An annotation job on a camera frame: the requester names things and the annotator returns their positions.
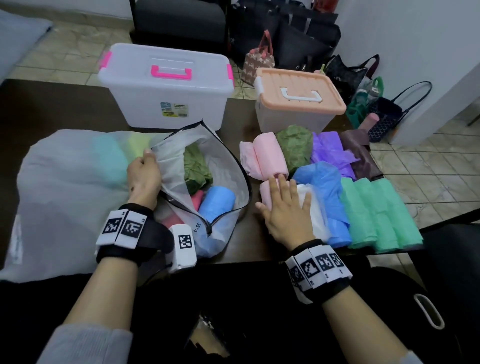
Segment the white storage box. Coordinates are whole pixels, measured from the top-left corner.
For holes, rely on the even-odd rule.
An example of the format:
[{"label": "white storage box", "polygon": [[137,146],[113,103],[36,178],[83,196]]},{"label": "white storage box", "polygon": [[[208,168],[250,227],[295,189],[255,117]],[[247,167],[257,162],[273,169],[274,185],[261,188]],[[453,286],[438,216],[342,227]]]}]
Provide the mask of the white storage box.
[{"label": "white storage box", "polygon": [[136,44],[113,45],[98,78],[137,128],[180,129],[203,119],[218,130],[234,89],[225,56]]},{"label": "white storage box", "polygon": [[347,110],[332,81],[323,74],[259,68],[255,90],[263,133],[276,133],[290,125],[320,133],[335,115]]}]

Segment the white wall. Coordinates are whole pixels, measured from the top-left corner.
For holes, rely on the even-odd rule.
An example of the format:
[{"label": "white wall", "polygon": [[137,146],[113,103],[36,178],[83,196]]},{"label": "white wall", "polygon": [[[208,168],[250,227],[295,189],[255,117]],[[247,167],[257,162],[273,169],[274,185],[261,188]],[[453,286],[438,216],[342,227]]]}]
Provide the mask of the white wall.
[{"label": "white wall", "polygon": [[132,18],[129,0],[4,0],[4,2]]},{"label": "white wall", "polygon": [[[384,79],[385,97],[419,81],[433,83],[429,97],[398,128],[393,144],[420,143],[480,96],[478,77],[467,77],[480,64],[479,0],[340,0],[338,10],[342,38],[337,53],[347,66],[379,53],[375,75]],[[460,81],[461,87],[448,95]],[[419,95],[400,105],[408,107]]]}]

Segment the storage box with peach lid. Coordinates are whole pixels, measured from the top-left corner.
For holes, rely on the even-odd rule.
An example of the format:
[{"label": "storage box with peach lid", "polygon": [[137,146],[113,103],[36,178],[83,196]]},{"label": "storage box with peach lid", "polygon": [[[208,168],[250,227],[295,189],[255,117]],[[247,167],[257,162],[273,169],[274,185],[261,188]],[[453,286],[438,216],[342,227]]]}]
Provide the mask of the storage box with peach lid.
[{"label": "storage box with peach lid", "polygon": [[347,109],[330,79],[318,73],[257,69],[256,111],[263,133],[300,125],[320,133]]}]

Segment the table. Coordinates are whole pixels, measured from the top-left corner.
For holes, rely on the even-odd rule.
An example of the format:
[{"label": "table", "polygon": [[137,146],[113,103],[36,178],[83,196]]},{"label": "table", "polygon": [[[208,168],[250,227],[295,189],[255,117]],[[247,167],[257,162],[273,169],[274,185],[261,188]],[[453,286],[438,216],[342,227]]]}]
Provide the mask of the table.
[{"label": "table", "polygon": [[[89,129],[99,132],[156,131],[128,126],[110,91],[103,87],[7,80],[0,87],[3,140],[0,147],[0,260],[3,262],[18,206],[16,176],[30,146],[59,129]],[[339,118],[329,130],[346,130],[349,122]],[[240,141],[252,142],[260,134],[255,102],[228,99],[218,135],[239,158]],[[253,199],[241,214],[227,248],[207,263],[239,263],[284,259],[287,252],[273,241],[256,212],[261,181],[251,179]]]}]

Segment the gray sleeve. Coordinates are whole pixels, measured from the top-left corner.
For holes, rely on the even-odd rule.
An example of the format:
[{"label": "gray sleeve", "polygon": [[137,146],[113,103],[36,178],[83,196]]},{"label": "gray sleeve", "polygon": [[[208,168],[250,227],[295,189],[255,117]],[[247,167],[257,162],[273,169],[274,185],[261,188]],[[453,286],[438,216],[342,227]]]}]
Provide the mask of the gray sleeve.
[{"label": "gray sleeve", "polygon": [[422,362],[414,352],[408,352],[406,356],[400,359],[400,364],[422,364]]},{"label": "gray sleeve", "polygon": [[98,325],[59,326],[37,364],[126,364],[133,334]]}]

